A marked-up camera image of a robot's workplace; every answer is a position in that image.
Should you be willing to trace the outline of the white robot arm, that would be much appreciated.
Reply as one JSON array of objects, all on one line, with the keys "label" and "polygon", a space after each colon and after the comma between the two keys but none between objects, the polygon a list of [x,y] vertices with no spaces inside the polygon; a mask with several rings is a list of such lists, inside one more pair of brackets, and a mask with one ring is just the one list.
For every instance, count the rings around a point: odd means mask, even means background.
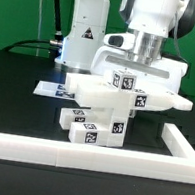
[{"label": "white robot arm", "polygon": [[124,33],[106,33],[109,0],[75,0],[70,33],[55,62],[92,74],[127,67],[139,80],[177,92],[188,65],[164,54],[168,38],[186,36],[195,24],[195,0],[122,0]]}]

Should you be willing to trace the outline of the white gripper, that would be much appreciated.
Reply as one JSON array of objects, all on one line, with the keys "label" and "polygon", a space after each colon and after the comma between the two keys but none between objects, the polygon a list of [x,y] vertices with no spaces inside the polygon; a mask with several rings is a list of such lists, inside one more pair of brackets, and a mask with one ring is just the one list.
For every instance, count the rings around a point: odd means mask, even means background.
[{"label": "white gripper", "polygon": [[107,70],[115,69],[127,69],[129,72],[135,73],[139,81],[153,82],[177,93],[180,89],[181,79],[188,70],[188,65],[168,58],[154,60],[150,65],[141,64],[128,60],[126,51],[108,46],[100,47],[91,64],[92,74],[101,76]]}]

